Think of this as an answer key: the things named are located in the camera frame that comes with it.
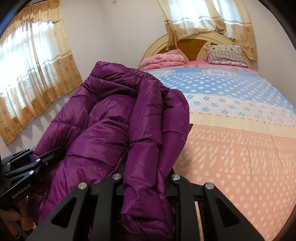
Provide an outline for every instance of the white wall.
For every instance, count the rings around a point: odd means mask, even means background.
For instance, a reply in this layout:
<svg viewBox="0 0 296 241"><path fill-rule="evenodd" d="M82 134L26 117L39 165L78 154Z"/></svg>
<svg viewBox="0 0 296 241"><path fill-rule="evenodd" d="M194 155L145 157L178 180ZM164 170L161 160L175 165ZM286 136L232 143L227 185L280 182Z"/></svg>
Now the white wall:
<svg viewBox="0 0 296 241"><path fill-rule="evenodd" d="M137 68L148 47L166 33L156 0L112 1L60 0L66 35L82 79L87 78L97 61ZM272 13L258 0L244 1L258 47L254 68L296 106L296 51ZM54 102L8 147L0 139L1 156L35 146L70 96Z"/></svg>

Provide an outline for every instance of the blue polka dot fabric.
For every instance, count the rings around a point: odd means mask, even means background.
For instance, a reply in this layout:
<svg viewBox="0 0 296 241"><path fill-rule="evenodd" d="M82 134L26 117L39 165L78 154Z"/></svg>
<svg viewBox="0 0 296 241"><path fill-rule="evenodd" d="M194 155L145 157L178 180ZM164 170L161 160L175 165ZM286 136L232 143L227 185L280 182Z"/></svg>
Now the blue polka dot fabric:
<svg viewBox="0 0 296 241"><path fill-rule="evenodd" d="M294 123L296 110L261 76L243 70L166 68L148 71L180 90L190 111L231 115L274 123Z"/></svg>

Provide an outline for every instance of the polka dot bed sheet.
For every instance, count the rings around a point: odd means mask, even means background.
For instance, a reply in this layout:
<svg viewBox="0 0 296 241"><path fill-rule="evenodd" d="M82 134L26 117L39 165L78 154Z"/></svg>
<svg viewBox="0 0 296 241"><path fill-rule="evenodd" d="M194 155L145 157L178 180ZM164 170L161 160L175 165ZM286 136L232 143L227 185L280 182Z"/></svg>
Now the polka dot bed sheet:
<svg viewBox="0 0 296 241"><path fill-rule="evenodd" d="M193 127L175 172L214 183L272 241L296 203L296 110L248 68L189 63L148 73L189 103Z"/></svg>

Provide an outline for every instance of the striped pillow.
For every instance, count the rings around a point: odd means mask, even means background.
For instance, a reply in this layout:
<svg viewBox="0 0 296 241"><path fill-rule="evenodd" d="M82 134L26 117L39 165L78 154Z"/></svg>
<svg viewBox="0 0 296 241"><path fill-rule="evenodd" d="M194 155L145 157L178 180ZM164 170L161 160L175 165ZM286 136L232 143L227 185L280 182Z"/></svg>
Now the striped pillow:
<svg viewBox="0 0 296 241"><path fill-rule="evenodd" d="M204 49L207 50L208 60L211 64L248 67L239 45L207 45L204 46Z"/></svg>

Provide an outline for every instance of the purple puffer jacket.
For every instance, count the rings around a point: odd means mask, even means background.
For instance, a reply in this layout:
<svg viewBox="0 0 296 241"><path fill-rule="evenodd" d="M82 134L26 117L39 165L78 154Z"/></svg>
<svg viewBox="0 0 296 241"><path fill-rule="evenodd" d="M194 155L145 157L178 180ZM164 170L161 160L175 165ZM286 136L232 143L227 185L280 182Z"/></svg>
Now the purple puffer jacket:
<svg viewBox="0 0 296 241"><path fill-rule="evenodd" d="M67 154L29 196L30 215L38 225L80 182L99 183L126 163L123 239L173 240L164 181L188 132L180 91L148 73L98 62L35 148L34 158L58 146Z"/></svg>

